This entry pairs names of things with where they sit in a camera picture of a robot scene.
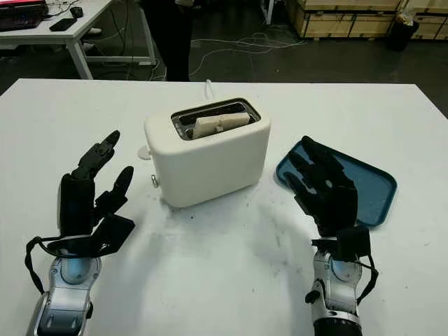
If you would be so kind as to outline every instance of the black cable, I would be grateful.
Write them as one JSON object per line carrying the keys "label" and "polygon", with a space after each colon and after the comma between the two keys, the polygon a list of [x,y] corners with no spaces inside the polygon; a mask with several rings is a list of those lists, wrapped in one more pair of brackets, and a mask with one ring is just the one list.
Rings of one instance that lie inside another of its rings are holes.
{"label": "black cable", "polygon": [[375,268],[375,263],[373,262],[373,258],[371,255],[368,256],[369,258],[369,263],[370,266],[363,264],[362,262],[356,262],[357,264],[368,268],[370,270],[370,280],[369,283],[367,284],[367,286],[364,288],[363,292],[361,293],[361,295],[358,297],[358,299],[356,300],[356,303],[359,305],[361,303],[361,301],[363,300],[363,298],[365,298],[367,295],[369,295],[369,293],[372,291],[372,289],[375,287],[376,283],[377,283],[377,279],[379,276],[379,272],[378,270]]}
{"label": "black cable", "polygon": [[35,247],[35,245],[39,245],[46,253],[49,253],[52,256],[55,256],[57,258],[66,258],[66,259],[73,259],[73,258],[79,258],[79,255],[64,255],[64,254],[60,254],[60,253],[56,253],[53,252],[51,250],[49,250],[47,248],[47,246],[45,246],[43,243],[44,242],[53,242],[56,240],[61,239],[62,237],[46,237],[46,238],[41,238],[39,236],[31,239],[30,241],[28,241],[27,245],[26,245],[26,254],[25,254],[25,259],[24,259],[24,263],[25,263],[25,267],[28,269],[29,271],[29,275],[31,276],[31,280],[33,281],[33,284],[35,285],[35,287],[37,288],[37,290],[43,294],[45,291],[43,289],[43,284],[41,279],[39,278],[39,275],[34,271],[33,268],[33,262],[32,262],[32,257],[31,257],[31,252],[33,251],[33,248]]}
{"label": "black cable", "polygon": [[[126,7],[129,6],[129,0],[126,0]],[[131,49],[131,63],[129,64],[129,66],[127,67],[127,74],[126,74],[126,81],[129,80],[129,75],[130,72],[132,70],[132,68],[134,67],[134,27],[132,26],[132,21],[129,24],[129,28],[131,29],[131,42],[132,42],[132,49]]]}
{"label": "black cable", "polygon": [[113,12],[113,10],[111,10],[111,15],[112,15],[113,26],[115,27],[115,29],[117,29],[117,33],[120,36],[121,43],[124,46],[125,40],[123,39],[123,35],[121,34],[121,29],[118,28],[117,20],[116,20],[115,13]]}
{"label": "black cable", "polygon": [[125,54],[126,51],[126,46],[127,46],[127,24],[129,23],[129,1],[130,0],[123,0],[125,2],[125,30],[123,31],[123,37],[124,37],[124,41],[123,41],[123,48],[121,50],[121,55],[123,56]]}
{"label": "black cable", "polygon": [[56,13],[56,14],[46,15],[46,16],[45,16],[45,19],[53,18],[53,17],[55,17],[55,16],[59,16],[59,15],[65,13],[65,12],[67,12],[67,11],[70,9],[70,7],[72,7],[72,6],[73,6],[74,4],[76,4],[78,1],[79,1],[79,0],[72,1],[71,3],[69,3],[69,5],[68,5],[67,8],[65,8],[64,10],[61,10],[60,12],[58,12],[58,13]]}

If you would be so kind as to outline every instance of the white table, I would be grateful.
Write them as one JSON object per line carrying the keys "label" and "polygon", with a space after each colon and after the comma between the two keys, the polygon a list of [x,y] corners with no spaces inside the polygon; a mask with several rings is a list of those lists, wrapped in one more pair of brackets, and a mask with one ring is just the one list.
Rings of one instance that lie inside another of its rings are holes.
{"label": "white table", "polygon": [[[66,31],[50,31],[50,27],[62,18],[72,18],[70,10],[44,20],[39,26],[33,29],[23,29],[14,31],[0,32],[0,44],[6,45],[25,45],[25,44],[64,44],[70,52],[70,56],[75,63],[76,70],[82,79],[93,79],[89,70],[88,62],[143,62],[145,64],[155,64],[155,54],[153,40],[148,28],[145,14],[140,9],[143,31],[148,48],[148,56],[86,56],[84,53],[81,38],[87,33],[98,19],[98,17],[113,3],[113,0],[80,0],[74,6],[80,6],[83,9],[84,16],[78,18],[78,21]],[[49,6],[50,14],[58,13],[57,6]]]}
{"label": "white table", "polygon": [[[25,243],[57,233],[60,178],[114,129],[121,139],[97,194],[135,168],[120,214],[136,229],[103,259],[89,335],[313,335],[313,220],[273,180],[302,135],[392,174],[398,191],[371,231],[381,274],[360,306],[364,336],[444,335],[448,277],[448,122],[415,85],[214,83],[272,119],[259,184],[187,209],[153,189],[137,157],[143,122],[204,103],[203,83],[19,80],[0,97],[0,326],[22,336],[38,299]],[[52,258],[36,248],[45,278]]]}

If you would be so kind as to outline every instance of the black wrist strap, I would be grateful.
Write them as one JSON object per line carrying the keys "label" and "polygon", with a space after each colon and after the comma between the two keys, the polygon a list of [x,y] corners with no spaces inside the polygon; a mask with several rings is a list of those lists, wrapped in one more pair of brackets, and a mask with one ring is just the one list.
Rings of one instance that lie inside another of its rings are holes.
{"label": "black wrist strap", "polygon": [[364,267],[366,267],[366,268],[368,268],[370,270],[370,280],[369,280],[369,283],[367,284],[367,286],[364,288],[364,290],[361,293],[361,295],[356,300],[356,303],[358,303],[358,305],[361,303],[363,298],[365,298],[367,295],[369,295],[370,292],[372,291],[372,289],[375,287],[375,285],[377,283],[378,275],[379,275],[378,270],[375,268],[375,263],[373,262],[372,256],[369,255],[368,258],[369,258],[370,266],[367,266],[367,265],[365,265],[365,264],[363,264],[361,262],[358,262],[358,264],[360,264],[361,266],[364,266]]}

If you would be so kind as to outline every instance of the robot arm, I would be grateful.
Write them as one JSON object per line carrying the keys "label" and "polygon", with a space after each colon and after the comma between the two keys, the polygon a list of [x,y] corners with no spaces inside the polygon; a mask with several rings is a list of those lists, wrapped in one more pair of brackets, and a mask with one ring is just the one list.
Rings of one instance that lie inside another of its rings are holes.
{"label": "robot arm", "polygon": [[[132,220],[114,214],[127,201],[132,167],[121,172],[112,191],[94,201],[94,178],[112,158],[119,137],[115,131],[96,143],[78,167],[62,177],[58,197],[60,236],[35,237],[27,244],[25,265],[42,294],[27,336],[81,336],[93,312],[90,289],[101,271],[100,257],[117,252],[134,229]],[[50,288],[46,292],[33,270],[31,251],[36,244],[56,257],[50,266]]]}
{"label": "robot arm", "polygon": [[[295,200],[313,216],[320,239],[314,256],[314,282],[305,302],[311,304],[316,336],[361,336],[358,305],[375,286],[378,271],[370,252],[370,236],[365,227],[355,226],[358,193],[343,166],[326,148],[308,136],[302,139],[308,160],[290,152],[288,157],[302,176],[285,173]],[[360,262],[368,256],[370,266]],[[362,267],[369,268],[371,279],[356,298]]]}

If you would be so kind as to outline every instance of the trash bin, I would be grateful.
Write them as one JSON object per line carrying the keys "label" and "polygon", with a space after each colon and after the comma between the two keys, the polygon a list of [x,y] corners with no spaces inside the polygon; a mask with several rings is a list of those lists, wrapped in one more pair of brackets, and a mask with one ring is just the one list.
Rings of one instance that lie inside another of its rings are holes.
{"label": "trash bin", "polygon": [[418,22],[398,14],[388,36],[386,47],[390,50],[403,51],[418,28]]}

